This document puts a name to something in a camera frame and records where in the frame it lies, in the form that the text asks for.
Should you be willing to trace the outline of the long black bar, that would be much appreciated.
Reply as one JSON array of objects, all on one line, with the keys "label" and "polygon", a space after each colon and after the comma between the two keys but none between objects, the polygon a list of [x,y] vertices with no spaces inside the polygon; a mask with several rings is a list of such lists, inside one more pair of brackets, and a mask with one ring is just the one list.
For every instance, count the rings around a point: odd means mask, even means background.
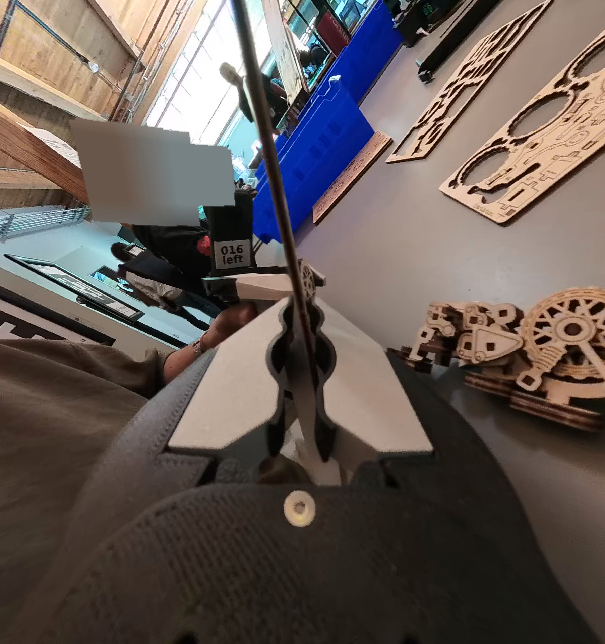
[{"label": "long black bar", "polygon": [[418,79],[430,83],[436,70],[467,39],[501,1],[464,1],[424,60],[417,61]]}]

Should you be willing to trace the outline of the pale standing panel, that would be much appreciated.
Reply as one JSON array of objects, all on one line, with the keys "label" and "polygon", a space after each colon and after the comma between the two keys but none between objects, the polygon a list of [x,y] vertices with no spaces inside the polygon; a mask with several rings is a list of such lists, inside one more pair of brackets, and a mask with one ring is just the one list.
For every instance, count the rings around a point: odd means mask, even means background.
[{"label": "pale standing panel", "polygon": [[301,92],[307,92],[307,82],[300,65],[295,43],[288,25],[283,20],[278,1],[262,1],[271,50],[281,75],[287,101],[294,104]]}]

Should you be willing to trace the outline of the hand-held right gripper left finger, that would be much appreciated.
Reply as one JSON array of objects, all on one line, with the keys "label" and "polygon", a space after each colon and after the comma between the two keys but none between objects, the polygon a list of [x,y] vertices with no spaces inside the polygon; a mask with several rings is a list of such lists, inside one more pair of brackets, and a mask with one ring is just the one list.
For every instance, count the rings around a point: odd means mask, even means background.
[{"label": "hand-held right gripper left finger", "polygon": [[276,302],[213,351],[168,441],[170,452],[250,468],[280,452],[292,304]]}]

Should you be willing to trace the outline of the black charger with green display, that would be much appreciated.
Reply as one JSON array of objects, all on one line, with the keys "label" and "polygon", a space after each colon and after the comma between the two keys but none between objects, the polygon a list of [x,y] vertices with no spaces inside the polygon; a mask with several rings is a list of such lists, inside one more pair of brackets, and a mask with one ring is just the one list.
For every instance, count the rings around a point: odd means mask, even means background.
[{"label": "black charger with green display", "polygon": [[411,48],[422,35],[441,22],[459,4],[459,1],[401,1],[400,11],[394,17],[394,28],[403,45]]}]

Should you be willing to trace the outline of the wooden sheet with round holes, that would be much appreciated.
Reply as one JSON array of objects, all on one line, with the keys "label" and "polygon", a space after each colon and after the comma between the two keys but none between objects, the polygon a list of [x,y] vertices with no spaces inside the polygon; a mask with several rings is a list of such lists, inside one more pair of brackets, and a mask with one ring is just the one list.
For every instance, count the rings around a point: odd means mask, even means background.
[{"label": "wooden sheet with round holes", "polygon": [[440,191],[509,225],[605,147],[605,64],[554,82],[493,141],[452,173]]}]

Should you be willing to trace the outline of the person's left forearm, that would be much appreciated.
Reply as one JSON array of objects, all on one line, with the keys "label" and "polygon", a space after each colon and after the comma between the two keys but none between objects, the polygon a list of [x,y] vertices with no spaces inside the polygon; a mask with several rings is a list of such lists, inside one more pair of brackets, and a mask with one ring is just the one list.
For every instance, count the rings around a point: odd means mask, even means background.
[{"label": "person's left forearm", "polygon": [[178,376],[194,364],[207,350],[208,341],[201,336],[193,344],[185,348],[176,350],[168,355],[163,364],[162,380],[163,384],[173,382]]}]

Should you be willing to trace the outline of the assembled wooden model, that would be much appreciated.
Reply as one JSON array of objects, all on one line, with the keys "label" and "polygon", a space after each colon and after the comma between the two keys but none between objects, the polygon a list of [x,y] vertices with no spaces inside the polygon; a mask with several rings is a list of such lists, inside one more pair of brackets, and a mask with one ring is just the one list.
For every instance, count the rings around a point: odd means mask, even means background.
[{"label": "assembled wooden model", "polygon": [[431,373],[456,361],[470,388],[520,412],[586,433],[605,415],[583,400],[605,400],[605,289],[575,287],[523,312],[512,303],[437,301],[411,346],[391,353]]}]

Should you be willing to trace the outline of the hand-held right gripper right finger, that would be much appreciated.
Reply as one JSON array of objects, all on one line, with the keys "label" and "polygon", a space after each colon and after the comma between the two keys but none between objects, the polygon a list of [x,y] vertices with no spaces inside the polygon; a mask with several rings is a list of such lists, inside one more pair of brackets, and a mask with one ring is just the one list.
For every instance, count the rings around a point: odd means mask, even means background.
[{"label": "hand-held right gripper right finger", "polygon": [[382,346],[320,298],[307,307],[314,346],[307,470],[434,455]]}]

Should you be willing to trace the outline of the person's left hand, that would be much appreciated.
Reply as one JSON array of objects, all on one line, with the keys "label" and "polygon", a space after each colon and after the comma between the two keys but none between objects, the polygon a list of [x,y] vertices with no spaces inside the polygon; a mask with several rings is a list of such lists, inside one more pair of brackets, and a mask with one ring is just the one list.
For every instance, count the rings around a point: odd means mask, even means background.
[{"label": "person's left hand", "polygon": [[239,303],[223,310],[199,339],[202,352],[216,348],[257,316],[257,307],[252,302]]}]

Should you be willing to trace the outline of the grey desk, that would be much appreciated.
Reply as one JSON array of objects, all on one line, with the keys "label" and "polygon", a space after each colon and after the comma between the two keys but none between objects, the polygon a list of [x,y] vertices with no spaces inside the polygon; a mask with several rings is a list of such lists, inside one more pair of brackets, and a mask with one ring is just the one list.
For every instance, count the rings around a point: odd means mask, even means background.
[{"label": "grey desk", "polygon": [[[327,276],[323,298],[387,348],[408,344],[434,300],[523,310],[574,286],[605,288],[605,149],[507,227],[440,185],[605,28],[605,1],[554,1],[423,160],[382,158],[298,253]],[[605,429],[519,413],[436,368],[428,382],[475,427],[521,497],[558,580],[605,643]],[[588,405],[605,414],[605,400]]]}]

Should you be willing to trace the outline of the dark brown engraved board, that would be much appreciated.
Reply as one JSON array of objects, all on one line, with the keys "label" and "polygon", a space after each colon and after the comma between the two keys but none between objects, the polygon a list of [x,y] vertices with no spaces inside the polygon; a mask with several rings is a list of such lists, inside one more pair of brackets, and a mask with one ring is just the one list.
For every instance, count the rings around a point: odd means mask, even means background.
[{"label": "dark brown engraved board", "polygon": [[358,154],[316,201],[312,211],[314,225],[318,225],[325,219],[355,183],[388,149],[392,142],[392,137],[387,133],[382,131],[374,132]]}]

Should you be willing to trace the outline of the wooden gear sheet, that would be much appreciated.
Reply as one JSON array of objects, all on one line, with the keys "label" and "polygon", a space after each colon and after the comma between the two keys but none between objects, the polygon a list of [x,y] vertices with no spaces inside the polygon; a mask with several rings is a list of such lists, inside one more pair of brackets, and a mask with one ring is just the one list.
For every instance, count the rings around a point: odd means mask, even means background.
[{"label": "wooden gear sheet", "polygon": [[297,408],[302,432],[300,454],[308,465],[321,465],[316,440],[316,402],[319,373],[316,362],[316,339],[311,324],[314,300],[306,302],[299,271],[299,260],[291,230],[288,205],[283,189],[279,161],[275,149],[269,106],[257,62],[255,43],[244,1],[232,1],[235,26],[245,68],[245,92],[248,95],[254,123],[262,143],[263,160],[274,205],[275,218],[281,235],[286,268],[293,286],[293,321],[291,341],[285,362],[288,384]]}]

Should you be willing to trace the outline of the wooden sheet with small cutouts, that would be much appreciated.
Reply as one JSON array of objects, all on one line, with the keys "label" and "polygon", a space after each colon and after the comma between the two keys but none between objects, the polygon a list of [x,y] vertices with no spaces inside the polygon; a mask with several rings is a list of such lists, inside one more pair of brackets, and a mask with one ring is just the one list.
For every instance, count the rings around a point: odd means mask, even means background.
[{"label": "wooden sheet with small cutouts", "polygon": [[550,4],[552,1],[545,1],[532,7],[478,41],[405,138],[387,157],[386,163],[395,164],[427,157]]}]

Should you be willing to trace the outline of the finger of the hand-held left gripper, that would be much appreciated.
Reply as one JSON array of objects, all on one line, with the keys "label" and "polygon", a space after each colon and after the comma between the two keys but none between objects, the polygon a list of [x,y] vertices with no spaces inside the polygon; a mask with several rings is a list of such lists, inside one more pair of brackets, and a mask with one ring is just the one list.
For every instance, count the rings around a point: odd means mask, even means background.
[{"label": "finger of the hand-held left gripper", "polygon": [[[257,274],[288,274],[287,268],[256,268],[254,270]],[[324,274],[317,271],[315,268],[300,268],[300,272],[304,280],[312,280],[314,286],[324,287],[327,283],[327,278]]]},{"label": "finger of the hand-held left gripper", "polygon": [[277,302],[293,295],[293,286],[288,274],[242,274],[235,291],[241,301]]}]

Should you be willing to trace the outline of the blue bin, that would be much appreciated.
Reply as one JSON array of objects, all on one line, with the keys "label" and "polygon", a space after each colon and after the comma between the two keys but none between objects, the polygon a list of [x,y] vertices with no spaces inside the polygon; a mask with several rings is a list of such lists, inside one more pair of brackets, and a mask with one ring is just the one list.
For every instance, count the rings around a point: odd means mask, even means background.
[{"label": "blue bin", "polygon": [[350,44],[312,89],[310,98],[298,116],[298,123],[302,124],[313,103],[329,88],[329,80],[333,76],[340,77],[343,89],[360,105],[402,43],[387,4],[384,1],[374,2],[356,28]]},{"label": "blue bin", "polygon": [[275,144],[293,232],[373,134],[347,76],[324,78],[296,129]]}]

